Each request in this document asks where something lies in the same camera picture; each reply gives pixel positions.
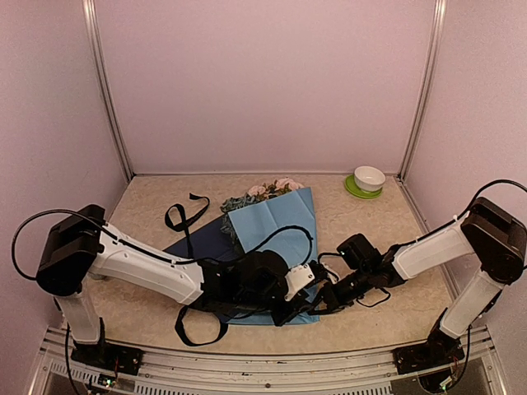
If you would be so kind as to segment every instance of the blue paper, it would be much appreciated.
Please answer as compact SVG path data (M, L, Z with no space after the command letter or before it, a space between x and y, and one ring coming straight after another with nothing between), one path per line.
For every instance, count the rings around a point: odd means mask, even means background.
M316 220L310 188L298 189L265 202L231 211L229 217L245 252L256 247L275 230L287 225L298 225L306 228L313 238L313 250L307 262L316 260L318 254ZM272 238L260 251L267 249L279 253L289 268L293 268L305 260L309 251L309 240L299 230L286 230ZM312 300L316 294L316 287L311 287L308 293ZM296 316L290 324L318 321L318 316L303 313ZM270 314L255 314L232 323L273 325L273 320Z

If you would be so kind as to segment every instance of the flower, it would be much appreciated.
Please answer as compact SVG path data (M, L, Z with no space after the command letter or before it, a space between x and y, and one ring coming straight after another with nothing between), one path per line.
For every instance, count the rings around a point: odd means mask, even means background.
M278 189L283 189L286 186L289 186L289 189L291 191L294 191L296 189L304 188L304 185L297 183L296 181L290 179L289 177L286 177L285 179L279 179L276 183Z
M250 196L258 196L258 195L263 195L265 192L266 192L266 189L263 185L255 185L247 193Z

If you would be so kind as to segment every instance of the white bowl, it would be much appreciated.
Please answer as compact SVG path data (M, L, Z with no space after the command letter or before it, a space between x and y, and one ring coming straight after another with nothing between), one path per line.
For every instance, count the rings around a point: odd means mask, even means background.
M361 166L355 169L355 184L367 192L375 192L385 184L386 176L375 167Z

